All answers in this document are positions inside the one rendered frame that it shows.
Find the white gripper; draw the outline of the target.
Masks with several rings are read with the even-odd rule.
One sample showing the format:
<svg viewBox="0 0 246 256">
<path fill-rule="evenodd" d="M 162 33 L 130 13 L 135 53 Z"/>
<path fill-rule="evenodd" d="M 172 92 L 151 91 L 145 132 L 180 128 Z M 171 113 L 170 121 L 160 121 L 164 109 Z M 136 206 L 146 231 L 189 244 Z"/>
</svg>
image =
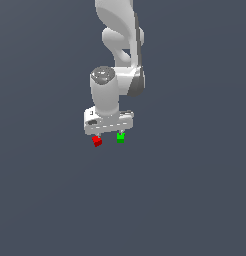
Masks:
<svg viewBox="0 0 246 256">
<path fill-rule="evenodd" d="M 119 111 L 115 115 L 101 116 L 96 113 L 92 106 L 84 112 L 84 131 L 86 135 L 96 135 L 101 137 L 105 132 L 118 131 L 119 135 L 124 134 L 124 130 L 133 127 L 134 112 L 131 110 Z"/>
</svg>

